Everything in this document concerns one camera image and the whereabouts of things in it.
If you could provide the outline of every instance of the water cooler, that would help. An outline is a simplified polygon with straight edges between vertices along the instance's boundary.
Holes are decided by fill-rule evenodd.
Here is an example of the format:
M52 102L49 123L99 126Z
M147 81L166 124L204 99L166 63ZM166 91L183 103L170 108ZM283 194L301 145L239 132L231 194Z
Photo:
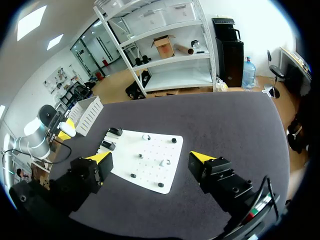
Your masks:
M241 87L244 70L244 43L234 29L232 18L212 18L219 58L219 76L228 87Z

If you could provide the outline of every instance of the dark gray tabletop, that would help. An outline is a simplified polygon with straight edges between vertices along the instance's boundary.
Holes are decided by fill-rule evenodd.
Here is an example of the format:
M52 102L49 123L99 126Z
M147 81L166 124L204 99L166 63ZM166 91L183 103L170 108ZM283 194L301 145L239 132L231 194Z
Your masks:
M230 218L210 194L204 194L188 170L190 151L223 156L258 190L269 175L278 207L283 209L289 184L289 152L283 125L273 101L261 92L217 92L173 95L104 105L86 137L65 141L69 159L52 167L56 179L70 160L96 153L110 127L181 135L182 152L171 191L160 194L114 174L70 217L90 227L135 237L208 239L223 231ZM61 160L68 149L61 148ZM269 212L265 223L275 220Z

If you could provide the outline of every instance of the cable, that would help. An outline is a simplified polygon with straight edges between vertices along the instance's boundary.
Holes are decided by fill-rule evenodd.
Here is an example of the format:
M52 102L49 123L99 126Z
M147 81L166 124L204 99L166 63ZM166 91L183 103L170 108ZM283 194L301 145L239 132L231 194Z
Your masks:
M59 143L59 144L61 144L61 145L65 146L66 148L68 148L68 149L70 150L70 152L69 152L68 156L67 156L65 159L69 158L69 157L70 157L70 155L71 155L71 153L72 153L72 149L71 149L71 147L69 147L68 145L65 145L64 143L62 143L62 142L60 142L60 141L56 140L55 138L53 139L53 141L56 141L57 143Z
M67 148L69 149L69 154L68 154L68 156L67 156L65 159L61 160L61 161L47 162L47 161L45 161L45 160L43 160L43 159L37 158L37 157L35 157L35 156L32 156L32 155L29 154L29 153L25 153L25 152L22 152L22 151L19 151L19 150L16 150L16 149L9 149L9 150L6 150L6 151L3 152L2 162L4 161L4 157L5 157L6 153L16 151L16 152L18 152L18 153L20 153L20 154L23 154L23 155L26 155L26 156L30 156L30 157L32 157L32 158L34 158L34 159L37 159L38 161L40 161L40 162L42 162L42 163L45 163L45 164L60 164L60 163L64 162L65 160L67 160L67 159L70 157L70 155L71 155L71 153L72 153L72 149L71 149L68 145L65 145L64 143L62 143L62 142L60 142L60 141L58 141L58 140L55 140L55 139L54 139L54 141L56 141L57 143L65 146L65 147L67 147Z
M273 204L273 207L274 207L276 220L278 221L279 220L279 211L278 211L278 206L277 206L276 201L275 201L275 194L274 194L274 191L272 189L271 180L268 177L266 179L266 181L268 183L268 189L269 189L269 192L270 192L270 195L271 195L271 201L272 201L272 204Z
M275 215L276 215L276 220L278 221L279 219L279 211L278 211L278 206L276 204L276 201L275 201L275 197L274 197L274 191L272 189L272 185L271 185L271 180L270 178L266 175L264 176L262 182L261 182L261 185L260 185L260 188L257 192L257 195L255 197L255 200L252 201L252 204L250 205L250 209L249 211L244 215L244 217L241 219L241 221L239 221L239 223L234 227L232 228L232 230L230 231L225 231L223 233L221 233L220 235L218 235L217 237L214 238L214 240L220 240L220 239L223 239L225 236L229 235L230 233L232 233L239 225L241 225L241 223L246 219L247 215L251 212L251 210L255 207L255 205L258 203L261 195L262 195L262 192L263 192L263 189L264 189L264 185L265 185L265 182L267 181L267 185L268 185L268 189L269 189L269 192L270 192L270 196L271 196L271 202L272 202L272 205L274 207L274 211L275 211Z
M233 230L235 230L235 228L237 228L239 225L241 225L241 223L246 219L246 217L248 216L248 214L251 212L251 210L254 208L254 206L258 203L261 195L262 195L262 192L264 190L264 185L265 185L265 182L267 180L268 176L264 176L262 182L261 182L261 185L260 185L260 188L256 194L256 197L254 199L254 201L252 201L250 207L249 207L249 210L248 212L244 215L244 217L235 225L235 227L233 227L231 230L229 231L224 231L223 233L221 233L220 235L218 235L216 238L214 238L214 240L220 240L220 239L223 239L225 236L227 236L228 234L232 233Z

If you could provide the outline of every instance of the white shelf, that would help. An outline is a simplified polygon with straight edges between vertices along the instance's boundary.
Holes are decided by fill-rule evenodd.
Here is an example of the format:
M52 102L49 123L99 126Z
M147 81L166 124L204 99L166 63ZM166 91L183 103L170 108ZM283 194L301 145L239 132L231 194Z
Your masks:
M131 13L133 10L141 8L141 6L151 4L155 0L133 0L122 7L115 10L112 14L108 15L104 20L107 22L112 18L116 17L123 17L124 15L127 15Z
M153 29L151 31L147 31L145 33L142 33L140 35L133 36L129 40L121 43L119 46L120 46L120 48L123 48L123 47L125 47L125 46L127 46L129 44L132 44L132 43L140 40L140 39L146 38L146 37L154 35L154 34L165 32L165 31L168 31L168 30L171 30L171 29L178 29L178 28L194 26L194 25L201 25L201 24L202 24L201 20L193 20L193 21L183 21L183 22L178 22L178 23L175 23L175 24L170 24L170 25L167 25L167 26L162 26L162 27Z
M209 70L180 69L152 74L144 90L146 92L182 89L193 87L211 87L213 85Z
M174 56L168 57L165 59L161 59L160 56L158 58L151 60L147 64L142 64L140 66L135 66L133 68L133 71L138 71L146 68L151 68L163 64L171 64L171 63L176 63L176 62L182 62L182 61L188 61L188 60L195 60L195 59L209 59L210 54L208 50L205 50L204 53L194 53L192 55L186 55L179 50L175 49L174 50Z

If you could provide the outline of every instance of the water jug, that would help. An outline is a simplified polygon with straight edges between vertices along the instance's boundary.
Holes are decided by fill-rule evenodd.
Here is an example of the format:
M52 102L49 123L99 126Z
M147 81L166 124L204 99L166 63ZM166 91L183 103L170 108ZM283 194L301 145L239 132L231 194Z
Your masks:
M255 86L256 66L250 61L250 57L246 56L243 64L242 88L252 89Z

